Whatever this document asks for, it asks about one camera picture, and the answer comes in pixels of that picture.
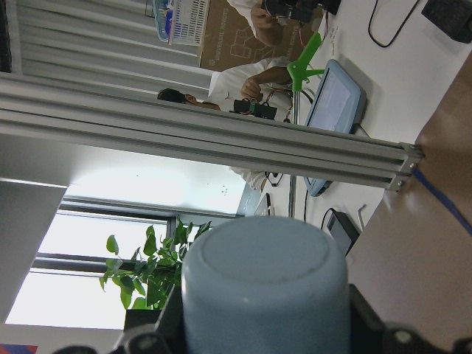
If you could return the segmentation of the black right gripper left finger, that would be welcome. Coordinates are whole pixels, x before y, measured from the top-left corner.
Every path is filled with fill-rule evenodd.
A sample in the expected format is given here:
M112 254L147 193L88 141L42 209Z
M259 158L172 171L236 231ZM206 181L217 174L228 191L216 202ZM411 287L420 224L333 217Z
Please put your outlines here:
M180 285L175 285L170 292L159 315L155 331L164 339L171 353L187 352Z

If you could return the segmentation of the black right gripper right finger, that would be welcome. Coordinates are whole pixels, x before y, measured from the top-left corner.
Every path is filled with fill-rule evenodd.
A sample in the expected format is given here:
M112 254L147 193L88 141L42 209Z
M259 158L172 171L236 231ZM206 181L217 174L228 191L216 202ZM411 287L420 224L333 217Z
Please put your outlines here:
M386 353L384 350L386 324L354 284L349 284L349 292L350 352Z

